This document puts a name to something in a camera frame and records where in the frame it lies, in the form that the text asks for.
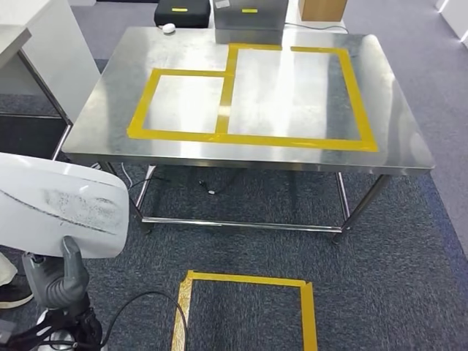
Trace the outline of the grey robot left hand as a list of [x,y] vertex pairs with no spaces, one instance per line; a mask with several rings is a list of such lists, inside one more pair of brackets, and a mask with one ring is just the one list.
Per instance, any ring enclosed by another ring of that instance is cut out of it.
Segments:
[[60,242],[62,257],[25,252],[24,273],[34,298],[48,309],[68,308],[82,300],[87,293],[89,274],[79,245],[71,236]]

